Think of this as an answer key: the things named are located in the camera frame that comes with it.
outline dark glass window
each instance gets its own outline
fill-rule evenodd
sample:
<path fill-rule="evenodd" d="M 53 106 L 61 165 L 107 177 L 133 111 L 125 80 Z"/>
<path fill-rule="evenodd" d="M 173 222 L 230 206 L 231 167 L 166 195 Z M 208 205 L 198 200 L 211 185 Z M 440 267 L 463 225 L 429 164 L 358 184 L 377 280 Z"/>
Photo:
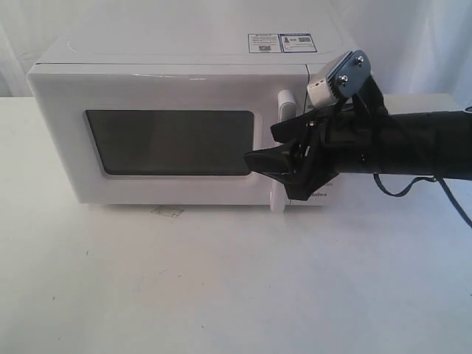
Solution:
<path fill-rule="evenodd" d="M 245 176 L 249 111 L 86 111 L 110 175 Z"/>

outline cable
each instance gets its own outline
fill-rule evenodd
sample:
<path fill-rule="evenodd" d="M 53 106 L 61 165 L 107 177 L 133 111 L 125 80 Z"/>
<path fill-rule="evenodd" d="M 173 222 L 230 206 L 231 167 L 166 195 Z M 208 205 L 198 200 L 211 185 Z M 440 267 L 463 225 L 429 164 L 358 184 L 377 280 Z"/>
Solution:
<path fill-rule="evenodd" d="M 410 145 L 412 146 L 413 150 L 417 154 L 418 158 L 421 160 L 425 161 L 426 156 L 423 153 L 423 150 L 416 144 L 412 138 L 412 136 L 409 134 L 409 132 L 406 130 L 406 128 L 401 124 L 401 122 L 398 122 L 394 117 L 388 115 L 388 118 L 390 118 L 397 126 L 398 130 L 401 131 L 401 133 L 405 136 L 405 138 L 409 141 Z M 459 213 L 461 218 L 464 220 L 464 222 L 472 229 L 472 220 L 469 218 L 467 213 L 464 211 L 464 209 L 460 206 L 459 202 L 457 199 L 454 197 L 452 194 L 451 189 L 449 189 L 449 186 L 446 184 L 444 181 L 444 178 L 439 178 L 439 177 L 415 177 L 413 180 L 409 183 L 408 186 L 406 186 L 405 189 L 403 189 L 399 193 L 392 193 L 388 191 L 387 188 L 385 188 L 384 184 L 381 181 L 381 177 L 379 176 L 378 173 L 374 173 L 374 181 L 375 184 L 377 184 L 377 187 L 384 192 L 385 194 L 391 196 L 391 197 L 404 197 L 405 195 L 408 194 L 410 189 L 413 187 L 413 184 L 419 182 L 419 181 L 427 181 L 427 182 L 439 182 L 440 186 L 442 187 L 442 190 L 444 190 L 444 193 L 448 197 L 449 201 L 451 202 L 452 206 L 455 208 L 455 210 Z"/>

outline microwave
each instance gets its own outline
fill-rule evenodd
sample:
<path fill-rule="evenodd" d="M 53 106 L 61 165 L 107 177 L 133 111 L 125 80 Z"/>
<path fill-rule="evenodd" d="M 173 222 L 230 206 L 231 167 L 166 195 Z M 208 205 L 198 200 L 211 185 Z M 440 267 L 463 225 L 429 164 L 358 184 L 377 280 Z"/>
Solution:
<path fill-rule="evenodd" d="M 79 202 L 322 205 L 338 180 L 289 201 L 243 154 L 353 47 L 324 0 L 114 0 L 27 77 Z"/>

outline microwave door handle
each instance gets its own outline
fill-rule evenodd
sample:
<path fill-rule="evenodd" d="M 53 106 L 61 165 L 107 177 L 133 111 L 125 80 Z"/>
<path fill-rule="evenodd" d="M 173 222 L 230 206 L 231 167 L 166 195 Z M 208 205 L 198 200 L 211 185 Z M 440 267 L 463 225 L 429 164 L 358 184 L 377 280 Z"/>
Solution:
<path fill-rule="evenodd" d="M 278 95 L 279 101 L 279 123 L 296 117 L 295 98 L 289 90 L 282 90 Z M 275 142 L 274 146 L 279 146 L 279 142 Z M 271 211 L 283 212 L 288 202 L 285 187 L 278 181 L 272 181 L 271 190 Z"/>

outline warning label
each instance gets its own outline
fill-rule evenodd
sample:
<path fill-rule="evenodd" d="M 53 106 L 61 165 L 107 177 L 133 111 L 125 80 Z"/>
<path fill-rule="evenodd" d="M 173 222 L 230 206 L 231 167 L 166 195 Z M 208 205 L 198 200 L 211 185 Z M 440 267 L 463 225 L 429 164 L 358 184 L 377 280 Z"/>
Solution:
<path fill-rule="evenodd" d="M 316 52 L 315 43 L 310 33 L 286 33 L 279 36 L 284 53 Z"/>
<path fill-rule="evenodd" d="M 248 35 L 250 53 L 281 53 L 278 34 Z"/>

